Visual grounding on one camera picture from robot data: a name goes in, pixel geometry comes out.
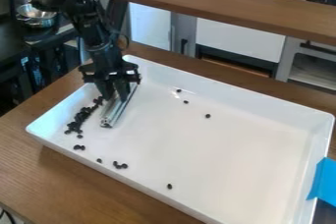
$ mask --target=robotic arm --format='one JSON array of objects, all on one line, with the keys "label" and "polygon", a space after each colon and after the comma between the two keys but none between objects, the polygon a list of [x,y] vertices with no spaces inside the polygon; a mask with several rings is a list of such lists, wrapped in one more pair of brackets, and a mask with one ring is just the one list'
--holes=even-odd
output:
[{"label": "robotic arm", "polygon": [[85,83],[95,83],[104,99],[115,90],[124,102],[130,93],[130,83],[140,83],[138,66],[123,60],[113,31],[99,0],[35,0],[40,10],[58,11],[73,23],[84,39],[92,64],[80,66]]}]

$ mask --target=blue tape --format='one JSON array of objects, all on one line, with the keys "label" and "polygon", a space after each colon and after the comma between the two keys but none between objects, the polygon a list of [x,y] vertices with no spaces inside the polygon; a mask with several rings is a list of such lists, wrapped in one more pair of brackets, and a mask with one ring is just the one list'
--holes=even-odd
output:
[{"label": "blue tape", "polygon": [[316,166],[315,177],[307,199],[319,198],[336,207],[336,161],[323,158]]}]

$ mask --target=wooden shelf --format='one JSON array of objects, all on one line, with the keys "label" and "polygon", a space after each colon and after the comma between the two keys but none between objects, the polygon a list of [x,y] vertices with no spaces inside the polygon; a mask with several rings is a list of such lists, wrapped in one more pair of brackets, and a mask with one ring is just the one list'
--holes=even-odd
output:
[{"label": "wooden shelf", "polygon": [[233,63],[227,63],[227,62],[224,62],[224,61],[217,61],[217,60],[213,60],[213,59],[210,59],[210,58],[207,58],[207,57],[202,57],[201,60],[203,60],[205,62],[208,62],[208,63],[213,63],[213,64],[217,64],[219,66],[224,66],[224,67],[227,67],[227,68],[230,68],[230,69],[234,69],[234,70],[237,70],[237,71],[253,74],[253,75],[256,75],[256,76],[259,76],[259,77],[269,78],[269,76],[262,71],[257,71],[257,70],[253,70],[253,69],[250,69],[250,68],[247,68],[247,67],[242,67],[242,66],[239,66],[239,65],[236,65],[236,64],[233,64]]},{"label": "wooden shelf", "polygon": [[127,0],[246,28],[336,45],[336,7],[302,0]]}]

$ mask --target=white wall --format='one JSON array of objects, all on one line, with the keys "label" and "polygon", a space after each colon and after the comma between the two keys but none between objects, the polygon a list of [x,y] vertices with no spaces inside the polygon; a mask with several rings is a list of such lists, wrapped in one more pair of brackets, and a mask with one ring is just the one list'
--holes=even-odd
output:
[{"label": "white wall", "polygon": [[170,50],[170,12],[131,4],[132,40]]}]

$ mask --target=black cable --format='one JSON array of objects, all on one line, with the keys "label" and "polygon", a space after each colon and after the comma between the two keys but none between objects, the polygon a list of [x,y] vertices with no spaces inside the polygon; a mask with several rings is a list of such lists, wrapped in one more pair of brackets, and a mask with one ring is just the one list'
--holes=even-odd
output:
[{"label": "black cable", "polygon": [[2,211],[1,211],[1,213],[0,213],[0,220],[1,220],[2,216],[4,215],[4,213],[5,213],[5,210],[2,209]]},{"label": "black cable", "polygon": [[3,210],[4,213],[6,213],[8,219],[10,220],[11,224],[17,224],[16,221],[14,220],[12,214],[10,214],[8,211]]}]

